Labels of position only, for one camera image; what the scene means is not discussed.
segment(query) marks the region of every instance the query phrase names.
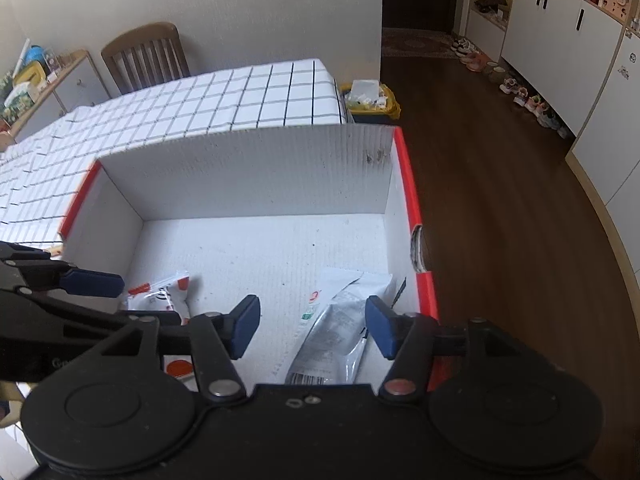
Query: barcode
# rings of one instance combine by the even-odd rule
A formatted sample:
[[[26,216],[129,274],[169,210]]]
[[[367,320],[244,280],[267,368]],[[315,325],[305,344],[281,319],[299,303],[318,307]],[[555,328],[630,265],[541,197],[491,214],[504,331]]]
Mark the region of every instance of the barcode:
[[[324,384],[325,381],[324,377],[293,373],[289,376],[287,384]]]

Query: chair backrest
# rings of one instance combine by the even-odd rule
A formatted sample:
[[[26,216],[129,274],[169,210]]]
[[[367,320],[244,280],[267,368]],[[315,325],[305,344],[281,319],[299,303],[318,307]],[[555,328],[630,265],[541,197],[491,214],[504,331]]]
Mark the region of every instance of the chair backrest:
[[[101,54],[122,94],[190,76],[173,23],[134,28],[111,41]]]

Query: rug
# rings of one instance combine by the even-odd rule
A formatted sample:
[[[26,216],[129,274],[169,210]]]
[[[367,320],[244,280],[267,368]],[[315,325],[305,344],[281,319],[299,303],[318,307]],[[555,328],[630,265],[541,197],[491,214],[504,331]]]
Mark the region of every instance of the rug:
[[[444,32],[412,28],[382,29],[383,57],[437,57],[457,59],[450,47],[453,38]]]

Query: checkered tablecloth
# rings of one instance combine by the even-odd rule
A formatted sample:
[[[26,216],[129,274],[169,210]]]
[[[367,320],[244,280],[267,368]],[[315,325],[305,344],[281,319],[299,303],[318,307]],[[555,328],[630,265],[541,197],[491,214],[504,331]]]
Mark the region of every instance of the checkered tablecloth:
[[[0,240],[60,243],[73,197],[105,154],[229,130],[343,122],[337,85],[318,59],[221,70],[77,108],[0,153]]]

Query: silver plastic bag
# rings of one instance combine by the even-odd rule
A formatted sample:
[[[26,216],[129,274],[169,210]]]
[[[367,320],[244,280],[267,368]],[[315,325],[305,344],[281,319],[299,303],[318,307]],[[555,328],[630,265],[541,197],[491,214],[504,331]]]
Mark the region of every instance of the silver plastic bag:
[[[384,296],[389,274],[324,268],[295,335],[276,366],[273,381],[285,384],[352,384],[366,339],[364,306]]]

